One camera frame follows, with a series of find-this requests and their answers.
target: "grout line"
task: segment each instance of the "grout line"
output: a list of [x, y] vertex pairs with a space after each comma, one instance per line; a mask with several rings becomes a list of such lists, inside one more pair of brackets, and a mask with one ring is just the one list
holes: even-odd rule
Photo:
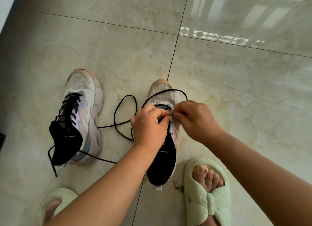
[[[142, 185], [141, 185], [140, 193], [138, 194], [138, 201], [140, 200], [140, 195], [141, 195], [141, 191], [142, 191], [142, 186], [143, 186], [144, 178], [145, 178], [145, 175], [144, 175], [143, 180], [142, 180]], [[135, 214], [136, 214], [137, 208], [138, 208], [138, 202], [137, 202], [137, 206], [136, 206], [136, 208], [135, 208]], [[134, 222], [135, 222], [135, 215], [133, 216], [133, 221], [132, 221], [132, 225], [131, 225], [131, 226], [133, 226]]]
[[[183, 20], [184, 11], [185, 11], [185, 7], [186, 7], [186, 3], [187, 3], [187, 2], [188, 2], [188, 0], [185, 1], [184, 10], [183, 10], [183, 14], [182, 14], [182, 18], [181, 18], [181, 23], [180, 23], [180, 27], [179, 27], [179, 32], [177, 33], [177, 40], [178, 40], [178, 38], [179, 38], [179, 33], [180, 33], [180, 30], [181, 30], [182, 20]], [[173, 59], [174, 59], [174, 53], [172, 54], [172, 59], [171, 59], [171, 63], [170, 63], [170, 68], [169, 68], [167, 80], [169, 79], [169, 74], [170, 74], [170, 70], [171, 70], [172, 61], [173, 61]]]
[[[178, 36], [179, 36], [179, 37], [185, 37], [185, 38], [195, 38], [195, 37], [188, 37], [188, 36], [182, 36], [182, 35], [178, 35]], [[199, 39], [199, 40], [203, 40], [203, 41], [208, 41], [208, 42], [218, 42], [218, 43], [222, 43], [222, 44], [229, 44], [229, 45], [233, 45], [233, 46], [239, 46], [239, 47], [242, 47], [242, 48], [252, 48], [252, 47], [241, 46], [241, 45], [232, 44], [232, 43], [227, 43], [227, 42], [219, 42], [219, 41], [213, 41], [213, 40], [207, 40], [207, 39], [201, 39], [201, 38], [195, 38], [195, 39]], [[268, 51], [268, 52], [274, 52], [274, 53], [282, 53], [282, 54], [287, 54], [287, 55], [294, 55], [294, 56], [299, 56], [299, 57], [312, 58], [312, 57], [309, 57], [309, 56], [298, 55], [298, 54], [292, 54], [292, 53], [278, 52], [278, 51], [273, 51], [273, 50], [268, 50], [268, 49], [263, 49], [263, 48], [252, 48], [252, 49], [258, 49], [258, 50], [263, 50], [263, 51]]]
[[52, 14], [52, 13], [47, 13], [47, 12], [40, 12], [40, 11], [34, 11], [34, 10], [27, 10], [27, 9], [21, 9], [21, 10], [29, 11], [29, 12], [35, 12], [35, 13], [42, 13], [42, 14], [47, 14], [47, 15], [62, 16], [62, 17], [67, 17], [67, 18], [72, 18], [72, 19], [81, 19], [81, 20], [86, 20], [86, 21], [91, 21], [91, 22], [97, 22], [97, 23], [103, 23], [103, 24], [111, 24], [111, 25], [116, 25], [116, 26], [121, 26], [121, 27], [127, 27], [127, 28], [135, 28], [135, 29], [140, 29], [140, 30], [145, 30], [145, 31], [151, 31], [151, 32], [157, 32], [157, 33], [162, 33], [162, 34], [176, 35], [176, 34], [171, 34], [171, 33], [166, 33], [166, 32], [161, 32], [161, 31], [149, 30], [149, 29], [144, 29], [144, 28], [130, 27], [130, 26], [120, 25], [120, 24], [106, 23], [106, 22], [96, 21], [96, 20], [90, 20], [90, 19], [82, 19], [82, 18], [67, 16], [67, 15], [57, 15], [57, 14]]
[[[72, 19], [81, 19], [81, 18], [77, 18], [77, 17], [71, 17], [71, 16], [66, 16], [66, 15], [57, 15], [57, 14], [52, 14], [52, 13], [47, 13], [47, 12], [40, 12], [40, 11], [33, 11], [33, 10], [27, 10], [27, 9], [22, 9], [22, 8], [21, 8], [21, 10], [29, 11], [29, 12], [35, 12], [35, 13], [41, 13], [41, 14], [62, 16], [62, 17], [67, 17], [67, 18], [72, 18]], [[103, 24], [116, 25], [116, 26], [127, 27], [127, 28], [140, 29], [140, 30], [151, 31], [151, 32], [156, 32], [156, 33], [162, 33], [162, 34], [176, 35], [176, 34], [171, 34], [171, 33], [166, 33], [166, 32], [160, 32], [160, 31], [149, 30], [149, 29], [144, 29], [144, 28], [130, 27], [130, 26], [119, 25], [119, 24], [106, 23], [106, 22], [101, 22], [101, 21], [96, 21], [96, 20], [90, 20], [90, 19], [81, 19], [81, 20], [86, 20], [86, 21], [91, 21], [91, 22], [97, 22], [97, 23], [103, 23]], [[182, 25], [182, 20], [181, 20], [181, 23], [180, 23], [180, 27], [179, 27], [179, 32], [178, 32], [178, 33], [180, 33], [181, 25]], [[233, 45], [233, 46], [239, 46], [239, 47], [243, 47], [243, 48], [252, 48], [252, 47], [241, 46], [241, 45], [232, 44], [232, 43], [227, 43], [227, 42], [219, 42], [219, 41], [213, 41], [213, 40], [207, 40], [207, 39], [201, 39], [201, 38], [195, 38], [195, 37], [188, 37], [188, 36], [183, 36], [183, 35], [179, 35], [179, 34], [176, 35], [176, 36], [177, 36], [177, 40], [178, 40], [179, 37], [186, 37], [186, 38], [194, 38], [194, 39], [199, 39], [199, 40], [208, 41], [208, 42], [218, 42], [218, 43], [222, 43], [222, 44], [228, 44], [228, 45]], [[263, 48], [252, 48], [252, 49], [258, 49], [258, 50], [263, 50], [263, 51], [268, 51], [268, 52], [275, 52], [275, 53], [282, 53], [282, 54], [287, 54], [287, 55], [294, 55], [294, 56], [299, 56], [299, 57], [312, 58], [312, 57], [305, 56], [305, 55], [298, 55], [298, 54], [292, 54], [292, 53], [285, 53], [285, 52], [279, 52], [279, 51], [268, 50], [268, 49], [263, 49]]]

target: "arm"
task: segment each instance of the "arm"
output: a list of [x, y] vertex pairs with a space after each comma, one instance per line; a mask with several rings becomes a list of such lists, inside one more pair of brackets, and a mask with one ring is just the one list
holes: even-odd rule
[[[96, 183], [46, 226], [120, 225], [154, 157], [165, 141], [169, 111], [147, 104], [131, 118], [134, 145]], [[158, 124], [158, 118], [166, 116]]]
[[223, 162], [274, 225], [311, 224], [312, 185], [222, 130], [207, 105], [181, 102], [173, 113], [193, 140]]

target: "running shoe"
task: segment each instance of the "running shoe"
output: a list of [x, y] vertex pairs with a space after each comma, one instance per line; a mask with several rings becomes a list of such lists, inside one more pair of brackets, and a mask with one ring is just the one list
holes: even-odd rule
[[67, 79], [63, 105], [59, 115], [51, 122], [49, 131], [54, 140], [55, 167], [64, 167], [68, 162], [77, 165], [91, 164], [101, 152], [102, 138], [98, 115], [103, 107], [103, 91], [95, 76], [84, 69], [74, 70]]
[[[170, 89], [175, 88], [167, 80], [156, 80], [150, 87], [147, 98], [158, 92]], [[147, 103], [152, 104], [157, 108], [168, 110], [171, 116], [165, 142], [159, 149], [153, 163], [146, 172], [150, 183], [155, 186], [164, 185], [173, 175], [177, 165], [178, 134], [180, 124], [172, 117], [172, 111], [179, 102], [181, 102], [181, 99], [176, 90], [158, 94], [147, 101]]]

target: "slipper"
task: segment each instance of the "slipper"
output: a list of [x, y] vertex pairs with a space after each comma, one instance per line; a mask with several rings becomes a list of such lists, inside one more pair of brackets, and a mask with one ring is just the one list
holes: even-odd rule
[[[193, 179], [194, 168], [203, 164], [219, 174], [224, 186], [214, 189], [211, 193]], [[231, 225], [231, 192], [227, 176], [222, 168], [212, 160], [195, 158], [184, 171], [184, 193], [188, 226], [202, 224], [209, 215], [214, 215], [221, 226]]]
[[64, 209], [66, 206], [68, 206], [73, 200], [76, 199], [78, 195], [67, 188], [58, 188], [55, 191], [51, 192], [49, 195], [47, 195], [43, 201], [41, 202], [40, 208], [39, 208], [39, 225], [43, 225], [44, 216], [47, 210], [48, 205], [53, 200], [61, 200], [62, 202], [60, 205], [56, 208], [53, 217], [56, 216], [62, 209]]

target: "marble floor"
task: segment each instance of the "marble floor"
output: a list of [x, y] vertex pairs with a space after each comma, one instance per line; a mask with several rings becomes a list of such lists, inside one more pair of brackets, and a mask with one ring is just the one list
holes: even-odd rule
[[[206, 103], [230, 134], [312, 183], [312, 0], [16, 0], [0, 36], [0, 225], [36, 225], [57, 187], [83, 192], [111, 163], [69, 165], [55, 178], [48, 127], [68, 75], [95, 73], [104, 91], [100, 125], [127, 94], [138, 104], [168, 79]], [[117, 119], [129, 119], [127, 100]], [[120, 128], [130, 133], [130, 126]], [[118, 161], [131, 142], [102, 129], [101, 158]], [[270, 225], [225, 166], [181, 129], [177, 168], [155, 191], [147, 178], [123, 226], [186, 225], [183, 170], [195, 157], [226, 171], [232, 225]]]

